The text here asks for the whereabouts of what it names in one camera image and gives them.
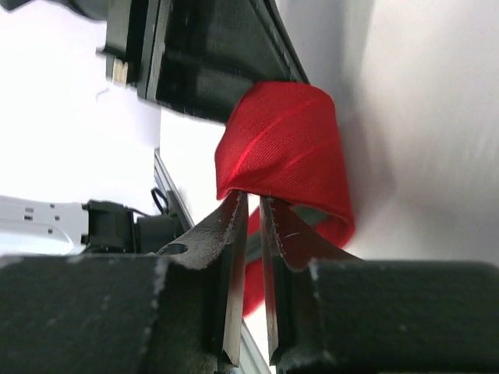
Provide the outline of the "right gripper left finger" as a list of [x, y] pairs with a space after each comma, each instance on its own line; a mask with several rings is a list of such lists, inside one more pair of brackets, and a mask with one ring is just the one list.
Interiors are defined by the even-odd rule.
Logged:
[[247, 220], [231, 192], [156, 255], [3, 257], [2, 372], [231, 372]]

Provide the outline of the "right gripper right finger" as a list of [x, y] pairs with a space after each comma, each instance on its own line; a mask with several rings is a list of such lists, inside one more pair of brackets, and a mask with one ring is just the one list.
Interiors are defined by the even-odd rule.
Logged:
[[260, 227], [278, 372], [497, 372], [496, 266], [361, 260], [269, 197]]

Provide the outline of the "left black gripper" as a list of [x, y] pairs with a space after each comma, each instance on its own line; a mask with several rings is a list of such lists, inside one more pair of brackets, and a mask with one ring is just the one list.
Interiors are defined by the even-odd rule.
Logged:
[[307, 82], [274, 1], [68, 1], [106, 22], [106, 76], [145, 101], [224, 123], [263, 81]]

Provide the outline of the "red necktie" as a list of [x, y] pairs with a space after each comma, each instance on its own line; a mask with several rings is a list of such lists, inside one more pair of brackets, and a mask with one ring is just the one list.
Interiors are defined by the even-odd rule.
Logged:
[[216, 197], [232, 190], [326, 213], [313, 229], [337, 247], [355, 232], [332, 98], [306, 83], [268, 81], [235, 106], [214, 154]]

